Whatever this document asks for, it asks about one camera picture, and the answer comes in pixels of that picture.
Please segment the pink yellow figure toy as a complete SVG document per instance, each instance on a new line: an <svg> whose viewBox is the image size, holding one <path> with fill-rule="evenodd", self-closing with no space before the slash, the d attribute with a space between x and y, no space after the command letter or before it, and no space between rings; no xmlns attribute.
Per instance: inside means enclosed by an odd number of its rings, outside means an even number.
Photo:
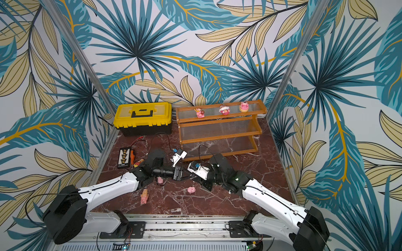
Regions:
<svg viewBox="0 0 402 251"><path fill-rule="evenodd" d="M197 118L204 118L205 112L201 108L195 108Z"/></svg>

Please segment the pink strawberry cake figure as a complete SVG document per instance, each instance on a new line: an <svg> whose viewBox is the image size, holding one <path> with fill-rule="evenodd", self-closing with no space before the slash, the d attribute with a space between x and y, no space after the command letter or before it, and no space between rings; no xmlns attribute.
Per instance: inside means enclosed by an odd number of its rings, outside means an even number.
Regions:
<svg viewBox="0 0 402 251"><path fill-rule="evenodd" d="M227 116L227 115L230 114L230 107L226 106L226 105L221 105L220 108L219 108L219 112L222 115Z"/></svg>

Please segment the pink round pig figure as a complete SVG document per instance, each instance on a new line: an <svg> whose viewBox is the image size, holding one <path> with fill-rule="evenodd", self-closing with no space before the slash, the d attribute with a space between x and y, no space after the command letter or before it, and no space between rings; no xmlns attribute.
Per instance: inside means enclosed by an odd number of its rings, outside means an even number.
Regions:
<svg viewBox="0 0 402 251"><path fill-rule="evenodd" d="M249 103L247 101L241 102L241 104L239 105L239 110L242 113L247 113L249 110Z"/></svg>

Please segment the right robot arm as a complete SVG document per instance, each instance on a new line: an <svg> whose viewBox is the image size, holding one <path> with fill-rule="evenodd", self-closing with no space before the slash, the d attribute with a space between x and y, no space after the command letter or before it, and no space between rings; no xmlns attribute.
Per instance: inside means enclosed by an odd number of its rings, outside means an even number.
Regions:
<svg viewBox="0 0 402 251"><path fill-rule="evenodd" d="M275 218L250 212L244 222L259 235L284 241L296 251L323 251L330 236L321 211L306 209L265 188L257 179L235 170L222 154L214 155L208 165L193 161L188 171L210 185L221 185L230 193L251 201Z"/></svg>

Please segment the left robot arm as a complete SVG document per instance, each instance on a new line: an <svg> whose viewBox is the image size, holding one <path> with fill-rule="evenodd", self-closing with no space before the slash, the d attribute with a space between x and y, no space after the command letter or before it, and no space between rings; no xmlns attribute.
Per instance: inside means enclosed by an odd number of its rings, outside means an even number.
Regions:
<svg viewBox="0 0 402 251"><path fill-rule="evenodd" d="M165 152L156 149L136 168L122 176L89 187L69 185L43 214L43 222L56 245L64 244L84 233L103 232L124 238L131 232L128 219L119 210L111 213L93 213L92 209L127 193L144 189L155 178L182 178L182 167L177 163L186 157L182 149L174 149L171 164L164 162Z"/></svg>

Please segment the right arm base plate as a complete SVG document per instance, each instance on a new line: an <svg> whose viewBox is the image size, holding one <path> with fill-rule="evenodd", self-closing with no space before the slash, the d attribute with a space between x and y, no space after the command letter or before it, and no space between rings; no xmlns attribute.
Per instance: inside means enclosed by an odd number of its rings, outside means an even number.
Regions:
<svg viewBox="0 0 402 251"><path fill-rule="evenodd" d="M250 224L243 221L229 221L225 225L226 230L229 232L231 238L258 238L258 237L271 237L269 235L258 234Z"/></svg>

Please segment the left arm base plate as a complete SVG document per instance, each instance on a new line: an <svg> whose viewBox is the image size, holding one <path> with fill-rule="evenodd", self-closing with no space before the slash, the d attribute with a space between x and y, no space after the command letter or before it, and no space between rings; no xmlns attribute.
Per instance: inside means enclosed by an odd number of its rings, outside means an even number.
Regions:
<svg viewBox="0 0 402 251"><path fill-rule="evenodd" d="M142 239L146 223L144 221L130 221L119 226L112 233L101 232L100 239Z"/></svg>

